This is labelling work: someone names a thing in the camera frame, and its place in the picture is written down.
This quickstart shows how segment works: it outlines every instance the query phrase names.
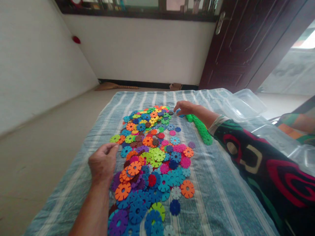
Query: black baseboard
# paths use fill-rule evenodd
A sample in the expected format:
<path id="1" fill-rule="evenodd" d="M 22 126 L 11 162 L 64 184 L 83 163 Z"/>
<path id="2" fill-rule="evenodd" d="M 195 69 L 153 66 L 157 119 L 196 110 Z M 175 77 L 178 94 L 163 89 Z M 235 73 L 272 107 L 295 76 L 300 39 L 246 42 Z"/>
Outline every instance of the black baseboard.
<path id="1" fill-rule="evenodd" d="M 151 83 L 151 82 L 139 82 L 129 80 L 110 80 L 110 79 L 98 79 L 100 84 L 104 82 L 112 82 L 118 85 L 124 86 L 137 86 L 142 88 L 155 88 L 155 89 L 170 89 L 170 84 L 166 83 Z M 183 85 L 182 90 L 198 90 L 197 85 Z"/>

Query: dark wooden door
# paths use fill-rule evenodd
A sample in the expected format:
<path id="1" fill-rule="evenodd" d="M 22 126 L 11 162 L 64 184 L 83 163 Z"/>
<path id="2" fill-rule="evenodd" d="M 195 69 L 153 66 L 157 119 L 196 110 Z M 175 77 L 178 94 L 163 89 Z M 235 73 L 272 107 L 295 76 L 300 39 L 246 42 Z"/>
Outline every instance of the dark wooden door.
<path id="1" fill-rule="evenodd" d="M 212 38 L 199 89 L 245 88 L 304 2 L 224 0 L 225 20 Z"/>

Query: wrinkled hand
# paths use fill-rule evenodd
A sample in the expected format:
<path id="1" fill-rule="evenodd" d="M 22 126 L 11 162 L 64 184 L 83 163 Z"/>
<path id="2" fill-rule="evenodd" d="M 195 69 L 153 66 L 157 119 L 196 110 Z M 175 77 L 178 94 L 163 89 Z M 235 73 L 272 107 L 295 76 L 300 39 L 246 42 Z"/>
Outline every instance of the wrinkled hand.
<path id="1" fill-rule="evenodd" d="M 176 106 L 174 108 L 174 112 L 176 112 L 178 109 L 180 109 L 180 111 L 177 113 L 177 115 L 189 115 L 189 114 L 193 114 L 195 109 L 196 109 L 197 105 L 193 104 L 189 101 L 179 101 L 176 103 Z"/>
<path id="2" fill-rule="evenodd" d="M 119 145 L 116 143 L 103 144 L 89 157 L 92 183 L 111 182 L 114 175 L 118 147 Z"/>

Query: patterned sleeve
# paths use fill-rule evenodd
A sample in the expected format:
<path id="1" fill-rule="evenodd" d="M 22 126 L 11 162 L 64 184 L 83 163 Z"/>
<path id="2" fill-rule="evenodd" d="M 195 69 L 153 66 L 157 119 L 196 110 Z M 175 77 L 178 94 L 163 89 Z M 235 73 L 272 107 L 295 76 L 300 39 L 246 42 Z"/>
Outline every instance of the patterned sleeve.
<path id="1" fill-rule="evenodd" d="M 209 133 L 224 147 L 281 235 L 309 235 L 315 228 L 315 178 L 265 139 L 224 116 Z"/>

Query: blue striped bedsheet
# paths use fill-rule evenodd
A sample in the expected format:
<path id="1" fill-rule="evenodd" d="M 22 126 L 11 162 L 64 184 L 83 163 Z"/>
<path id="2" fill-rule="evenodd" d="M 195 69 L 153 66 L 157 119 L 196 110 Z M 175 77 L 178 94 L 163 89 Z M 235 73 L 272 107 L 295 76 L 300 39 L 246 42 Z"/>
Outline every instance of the blue striped bedsheet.
<path id="1" fill-rule="evenodd" d="M 173 108 L 181 100 L 224 114 L 222 103 L 230 94 L 225 89 L 116 93 L 100 113 L 79 153 L 25 235 L 69 233 L 91 184 L 88 157 L 102 144 L 108 143 L 114 134 L 120 133 L 124 116 L 155 105 Z M 179 199 L 181 212 L 178 216 L 169 212 L 171 198 L 163 202 L 166 209 L 163 225 L 172 225 L 178 235 L 279 235 L 225 150 L 216 141 L 211 146 L 204 145 L 195 125 L 186 118 L 173 117 L 170 123 L 182 129 L 179 138 L 183 143 L 196 143 L 189 177 L 195 186 L 195 195 L 191 199 Z M 267 123 L 259 117 L 241 125 L 251 131 Z M 117 154 L 115 172 L 123 169 L 123 163 L 124 159 Z M 110 205 L 114 202 L 110 193 Z M 140 225 L 140 235 L 146 235 L 144 222 Z"/>

